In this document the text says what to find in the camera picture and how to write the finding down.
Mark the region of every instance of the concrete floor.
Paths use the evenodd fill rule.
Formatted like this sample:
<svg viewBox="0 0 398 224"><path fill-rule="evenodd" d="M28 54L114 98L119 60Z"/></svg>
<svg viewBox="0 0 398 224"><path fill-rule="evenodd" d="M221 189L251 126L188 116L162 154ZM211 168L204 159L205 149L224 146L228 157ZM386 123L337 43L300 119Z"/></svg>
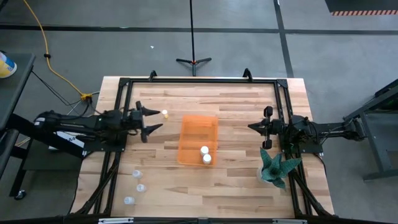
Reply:
<svg viewBox="0 0 398 224"><path fill-rule="evenodd" d="M61 1L30 0L47 25L189 27L186 0ZM280 0L286 29L397 30L398 16L332 17L324 1ZM277 28L272 0L193 0L195 27ZM22 1L9 1L0 23L35 25ZM178 32L46 32L54 69L85 92L98 91L106 75L190 76L175 58L190 59L190 34ZM197 58L213 61L199 76L239 77L248 67L255 77L286 77L279 34L195 34ZM337 122L384 85L397 78L397 36L288 35L294 76L304 78L316 122ZM35 72L70 101L78 95L52 75L42 57L39 31L0 30L6 52L36 54ZM46 110L67 113L31 76L16 113L32 120ZM341 217L398 221L398 177L364 183L376 171L368 142L329 139L324 144L328 183L335 213ZM66 214L73 200L76 172L29 172L28 196L7 197L19 161L11 160L0 182L0 219Z"/></svg>

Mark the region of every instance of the orange container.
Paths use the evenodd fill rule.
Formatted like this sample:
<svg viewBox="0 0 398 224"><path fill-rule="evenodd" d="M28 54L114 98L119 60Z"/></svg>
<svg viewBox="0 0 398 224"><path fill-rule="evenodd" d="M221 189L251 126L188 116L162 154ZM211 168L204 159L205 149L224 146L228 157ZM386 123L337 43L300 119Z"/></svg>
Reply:
<svg viewBox="0 0 398 224"><path fill-rule="evenodd" d="M218 118L185 115L182 118L178 162L185 165L214 166L217 162ZM210 164L203 163L200 148L207 146Z"/></svg>

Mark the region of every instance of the wooden tabletop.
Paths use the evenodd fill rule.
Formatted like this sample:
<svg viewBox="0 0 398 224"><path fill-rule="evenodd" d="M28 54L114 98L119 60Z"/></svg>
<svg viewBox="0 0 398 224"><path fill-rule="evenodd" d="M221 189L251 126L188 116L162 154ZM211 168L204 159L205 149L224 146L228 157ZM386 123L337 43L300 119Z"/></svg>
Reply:
<svg viewBox="0 0 398 224"><path fill-rule="evenodd" d="M104 77L98 111L114 108L119 78ZM288 84L293 112L311 118L303 79L290 78ZM112 216L294 217L289 180L285 179L287 190L257 180L256 171L261 165L259 148L264 137L247 127L263 118L266 106L276 108L272 85L135 83L132 92L131 108L140 100L146 108L166 109L169 118L161 114L145 118L146 125L164 124L149 136L148 143L142 143L139 136L129 136L119 166ZM185 114L218 117L218 155L213 168L184 166L177 162ZM269 153L275 156L280 147L275 136L272 139L274 144ZM103 152L95 152L83 161L72 211L81 208L97 187L103 156ZM308 187L324 208L333 213L322 163L312 154L304 154L303 163ZM142 179L132 177L134 169L143 173ZM144 184L147 191L137 192L137 184ZM297 188L300 208L305 212L302 193ZM135 205L124 204L127 196L136 199Z"/></svg>

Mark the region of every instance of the potted plant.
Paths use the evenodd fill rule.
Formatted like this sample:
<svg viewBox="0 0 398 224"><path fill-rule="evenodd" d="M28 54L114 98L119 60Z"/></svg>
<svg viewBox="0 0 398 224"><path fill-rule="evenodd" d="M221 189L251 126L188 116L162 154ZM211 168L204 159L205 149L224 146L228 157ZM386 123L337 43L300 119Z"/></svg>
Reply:
<svg viewBox="0 0 398 224"><path fill-rule="evenodd" d="M260 148L260 155L262 167L257 171L257 178L261 179L263 182L271 182L276 187L282 189L286 188L282 178L287 177L287 174L302 161L301 158L282 161L282 154L278 154L274 158L271 158L268 152L263 148Z"/></svg>

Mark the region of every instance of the yellow cable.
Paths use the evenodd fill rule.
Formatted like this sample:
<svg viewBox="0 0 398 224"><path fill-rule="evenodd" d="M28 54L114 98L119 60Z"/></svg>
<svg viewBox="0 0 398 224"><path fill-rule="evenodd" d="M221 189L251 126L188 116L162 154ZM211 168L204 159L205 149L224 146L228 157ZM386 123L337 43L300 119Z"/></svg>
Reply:
<svg viewBox="0 0 398 224"><path fill-rule="evenodd" d="M47 38L45 38L45 34L44 34L44 30L43 30L42 24L40 23L40 21L39 21L39 19L37 18L35 12L34 12L34 11L32 10L32 8L29 6L29 4L27 3L26 0L24 0L24 3L25 3L25 5L26 5L26 7L29 9L29 11L32 13L32 15L33 15L33 16L35 17L35 19L36 19L36 22L38 23L38 25L39 25L39 27L40 27L40 30L42 31L43 38L44 38L45 53L46 53L47 55L50 55L50 54L49 54L49 46L48 46L48 44L47 44ZM60 75L59 73L57 73L56 71L54 71L54 69L52 69L52 67L51 67L50 59L49 59L48 57L46 57L46 59L47 59L47 65L48 65L50 71L51 71L52 73L54 73L56 76L58 76L58 77L60 77L61 79L63 79L63 80L64 80L65 82L67 82L70 86L72 86L72 87L80 94L81 100L84 101L84 100L87 100L88 98L92 98L92 96L93 96L92 93L82 93L72 82L70 82L70 81L67 80L65 77L63 77L62 75Z"/></svg>

